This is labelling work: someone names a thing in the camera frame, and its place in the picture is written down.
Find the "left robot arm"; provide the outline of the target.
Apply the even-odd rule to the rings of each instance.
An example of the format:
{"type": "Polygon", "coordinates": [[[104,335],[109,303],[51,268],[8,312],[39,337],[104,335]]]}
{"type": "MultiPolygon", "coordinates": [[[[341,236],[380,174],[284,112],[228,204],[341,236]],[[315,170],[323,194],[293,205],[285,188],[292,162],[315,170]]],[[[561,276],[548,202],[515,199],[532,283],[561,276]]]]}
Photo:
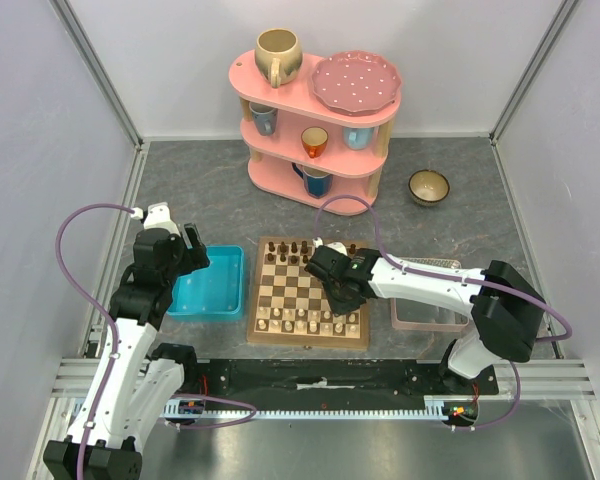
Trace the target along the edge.
{"type": "Polygon", "coordinates": [[[195,351],[151,348],[173,301],[176,280],[208,267],[195,225],[144,228],[133,261],[113,293],[96,374],[81,411],[62,440],[47,443],[43,462],[55,479],[136,479],[146,440],[169,398],[199,382],[195,351]]]}

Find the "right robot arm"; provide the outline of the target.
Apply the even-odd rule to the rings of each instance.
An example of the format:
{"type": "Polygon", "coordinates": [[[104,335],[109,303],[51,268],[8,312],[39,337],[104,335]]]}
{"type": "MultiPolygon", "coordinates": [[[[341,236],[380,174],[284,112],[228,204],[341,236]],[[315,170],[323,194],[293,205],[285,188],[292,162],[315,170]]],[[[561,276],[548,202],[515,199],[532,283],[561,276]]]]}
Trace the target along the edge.
{"type": "Polygon", "coordinates": [[[305,270],[318,279],[329,306],[348,315],[369,299],[405,299],[458,313],[471,326],[454,340],[438,367],[438,381],[457,394],[499,360],[530,360],[544,299],[506,262],[486,269],[451,269],[360,249],[352,257],[336,242],[318,246],[305,270]]]}

